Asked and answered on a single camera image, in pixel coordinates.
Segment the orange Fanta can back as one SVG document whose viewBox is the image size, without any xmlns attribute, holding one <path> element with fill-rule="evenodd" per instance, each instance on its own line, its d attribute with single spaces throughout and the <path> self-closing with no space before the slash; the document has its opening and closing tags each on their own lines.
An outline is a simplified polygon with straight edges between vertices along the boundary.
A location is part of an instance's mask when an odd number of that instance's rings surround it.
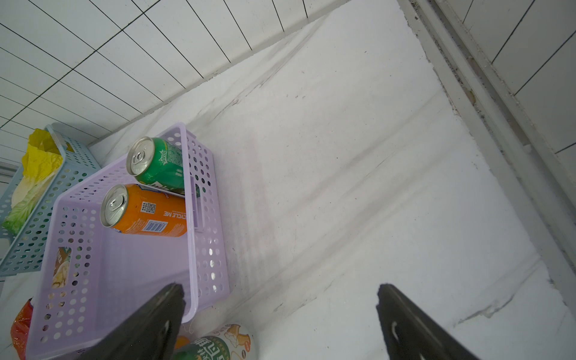
<svg viewBox="0 0 576 360">
<path fill-rule="evenodd" d="M 185 199 L 139 184 L 118 184 L 106 193 L 100 222 L 118 233 L 180 237 L 188 231 Z"/>
</svg>

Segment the green Sprite can back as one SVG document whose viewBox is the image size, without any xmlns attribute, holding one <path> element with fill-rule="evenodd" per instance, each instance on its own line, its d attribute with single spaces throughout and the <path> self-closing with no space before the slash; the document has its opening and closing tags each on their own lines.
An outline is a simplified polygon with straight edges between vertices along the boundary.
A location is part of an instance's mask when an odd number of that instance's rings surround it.
<svg viewBox="0 0 576 360">
<path fill-rule="evenodd" d="M 127 153 L 126 170 L 141 184 L 185 195 L 182 150 L 165 139 L 138 139 Z"/>
</svg>

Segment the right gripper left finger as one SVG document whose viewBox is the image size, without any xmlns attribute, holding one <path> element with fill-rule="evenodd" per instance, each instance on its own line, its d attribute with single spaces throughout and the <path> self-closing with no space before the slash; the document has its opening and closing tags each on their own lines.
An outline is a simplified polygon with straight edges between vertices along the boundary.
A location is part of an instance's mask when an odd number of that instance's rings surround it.
<svg viewBox="0 0 576 360">
<path fill-rule="evenodd" d="M 166 285 L 80 358 L 171 359 L 185 310 L 184 295 L 182 285 Z"/>
</svg>

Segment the orange Schweppes can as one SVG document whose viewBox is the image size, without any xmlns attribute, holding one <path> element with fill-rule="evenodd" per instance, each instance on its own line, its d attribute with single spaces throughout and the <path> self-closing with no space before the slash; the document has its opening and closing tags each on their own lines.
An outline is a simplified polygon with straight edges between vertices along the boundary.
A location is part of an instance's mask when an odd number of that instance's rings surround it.
<svg viewBox="0 0 576 360">
<path fill-rule="evenodd" d="M 174 350 L 181 349 L 181 348 L 187 346 L 190 342 L 191 342 L 191 341 L 190 341 L 187 337 L 185 337 L 185 336 L 183 336 L 183 335 L 179 335 L 179 336 L 176 338 Z"/>
</svg>

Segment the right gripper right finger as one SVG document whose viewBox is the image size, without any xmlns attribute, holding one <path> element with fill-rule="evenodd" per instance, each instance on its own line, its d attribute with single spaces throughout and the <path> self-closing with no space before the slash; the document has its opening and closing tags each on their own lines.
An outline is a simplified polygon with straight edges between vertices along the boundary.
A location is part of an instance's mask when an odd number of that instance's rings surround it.
<svg viewBox="0 0 576 360">
<path fill-rule="evenodd" d="M 376 310 L 390 359 L 476 359 L 396 286 L 378 290 Z"/>
</svg>

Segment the green gold-top can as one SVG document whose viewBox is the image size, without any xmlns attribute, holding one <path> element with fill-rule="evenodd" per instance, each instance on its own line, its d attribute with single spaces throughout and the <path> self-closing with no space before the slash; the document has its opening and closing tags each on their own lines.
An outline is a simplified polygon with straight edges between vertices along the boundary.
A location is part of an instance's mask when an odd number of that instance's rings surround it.
<svg viewBox="0 0 576 360">
<path fill-rule="evenodd" d="M 172 359 L 258 359 L 254 336 L 242 324 L 230 323 L 180 347 Z"/>
</svg>

